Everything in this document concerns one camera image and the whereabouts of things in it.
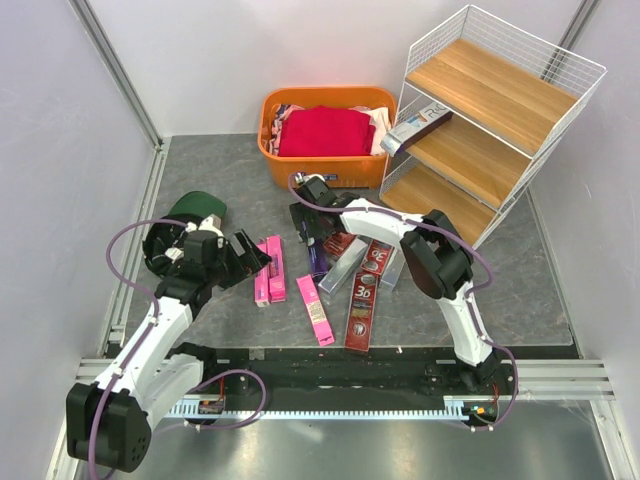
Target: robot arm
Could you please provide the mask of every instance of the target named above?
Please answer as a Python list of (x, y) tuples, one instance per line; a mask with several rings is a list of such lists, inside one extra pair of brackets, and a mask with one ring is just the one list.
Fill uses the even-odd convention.
[[(187, 229), (183, 249), (158, 286), (157, 320), (149, 309), (142, 325), (118, 357), (91, 385), (75, 384), (66, 400), (67, 451), (87, 460), (98, 401), (115, 382), (99, 423), (96, 463), (132, 472), (142, 462), (151, 432), (166, 413), (203, 377), (201, 358), (179, 353), (162, 364), (174, 342), (211, 299), (213, 287), (229, 288), (266, 266), (271, 258), (244, 231), (230, 240), (205, 219)], [(146, 335), (137, 351), (137, 340)]]
[[(473, 258), (444, 235), (409, 225), (402, 220), (413, 219), (446, 229), (458, 236), (444, 213), (434, 210), (426, 216), (402, 213), (398, 215), (399, 212), (383, 209), (395, 214), (388, 215), (369, 211), (369, 208), (374, 206), (376, 209), (382, 208), (364, 198), (358, 198), (353, 194), (336, 196), (320, 176), (298, 178), (298, 183), (296, 193), (314, 205), (364, 209), (338, 214), (314, 210), (301, 203), (291, 205), (294, 224), (303, 240), (307, 240), (304, 238), (306, 234), (324, 238), (334, 232), (347, 232), (374, 238), (399, 248), (405, 256), (417, 287), (436, 300), (440, 306), (451, 331), (458, 359), (468, 365), (478, 382), (493, 374), (498, 364), (497, 357), (493, 349), (480, 338), (474, 326), (470, 308), (474, 309), (481, 330), (487, 336), (475, 298), (473, 295), (466, 298), (467, 291), (473, 286)], [(302, 222), (307, 228), (300, 227)]]

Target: green cap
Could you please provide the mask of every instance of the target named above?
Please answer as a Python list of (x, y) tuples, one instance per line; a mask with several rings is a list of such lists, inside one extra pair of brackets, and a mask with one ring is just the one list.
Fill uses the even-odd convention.
[(207, 192), (189, 192), (182, 196), (180, 200), (169, 211), (169, 216), (174, 215), (196, 215), (207, 218), (215, 215), (219, 219), (227, 213), (227, 206), (221, 200)]
[[(227, 213), (227, 206), (213, 195), (206, 192), (189, 192), (178, 200), (169, 214), (163, 218), (200, 225), (202, 220), (215, 215), (217, 218), (214, 218), (214, 226), (220, 228), (225, 213)], [(172, 261), (165, 252), (169, 247), (181, 248), (184, 243), (183, 234), (184, 228), (178, 225), (156, 223), (151, 226), (142, 242), (144, 261), (149, 270), (159, 277), (166, 275)]]

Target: red package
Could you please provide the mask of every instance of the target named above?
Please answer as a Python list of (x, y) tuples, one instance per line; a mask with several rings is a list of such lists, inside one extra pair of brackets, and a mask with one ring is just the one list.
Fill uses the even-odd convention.
[(391, 252), (393, 252), (391, 245), (373, 240), (362, 260), (362, 270), (376, 275), (382, 275), (384, 267), (387, 266), (387, 262), (391, 257)]
[(334, 233), (324, 242), (324, 250), (335, 260), (339, 259), (344, 251), (355, 240), (356, 236), (350, 233)]
[(377, 275), (367, 272), (356, 273), (351, 292), (344, 348), (365, 353), (369, 351), (377, 288)]

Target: folded cloth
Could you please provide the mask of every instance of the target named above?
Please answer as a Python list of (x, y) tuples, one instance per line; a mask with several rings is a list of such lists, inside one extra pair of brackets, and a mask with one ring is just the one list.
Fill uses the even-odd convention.
[(282, 122), (284, 122), (291, 112), (296, 110), (304, 110), (304, 108), (297, 105), (278, 105), (276, 109), (276, 117), (273, 119), (273, 125), (271, 126), (271, 140), (269, 140), (269, 153), (272, 155), (278, 155), (280, 150), (280, 134), (282, 133)]
[(371, 154), (376, 127), (355, 110), (315, 107), (291, 112), (282, 124), (281, 157), (338, 157)]
[(373, 110), (360, 110), (365, 115), (371, 117), (371, 124), (376, 127), (376, 133), (373, 136), (373, 144), (371, 145), (371, 155), (384, 155), (386, 152), (380, 146), (382, 139), (391, 130), (391, 122), (389, 122), (389, 108), (380, 107)]

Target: white wire rack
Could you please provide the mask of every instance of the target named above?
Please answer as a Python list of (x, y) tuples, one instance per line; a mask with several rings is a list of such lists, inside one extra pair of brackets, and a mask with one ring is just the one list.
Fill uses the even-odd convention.
[[(510, 64), (555, 85), (558, 89), (576, 98), (575, 103), (553, 124), (537, 151), (533, 153), (531, 151), (523, 151), (518, 145), (505, 139), (499, 132), (492, 131), (490, 127), (476, 121), (466, 112), (460, 111), (453, 105), (448, 105), (445, 100), (437, 98), (435, 95), (430, 96), (429, 91), (425, 91), (423, 88), (406, 81), (406, 77), (409, 74), (419, 69), (432, 57), (442, 52), (458, 39), (466, 40), (493, 55), (501, 57)], [(498, 208), (491, 207), (495, 212), (495, 216), (475, 242), (476, 246), (487, 238), (511, 210), (535, 174), (549, 158), (569, 125), (584, 109), (605, 74), (606, 68), (602, 65), (531, 35), (474, 5), (462, 8), (411, 45), (407, 58), (405, 82), (399, 101), (401, 108), (398, 109), (396, 124), (407, 120), (428, 103), (436, 100), (450, 108), (455, 114), (474, 124), (477, 128), (507, 144), (529, 161), (528, 166), (519, 180), (513, 185), (502, 204)], [(420, 93), (420, 96), (415, 99), (413, 97), (407, 99), (409, 93), (415, 95), (415, 92)], [(380, 195), (383, 196), (393, 188), (404, 175), (410, 175), (413, 168), (419, 163), (420, 160), (413, 157), (407, 158), (400, 164), (398, 164), (397, 160), (389, 159), (386, 171), (390, 173), (382, 183)], [(467, 194), (483, 202), (481, 198), (475, 196), (460, 184), (455, 184)]]

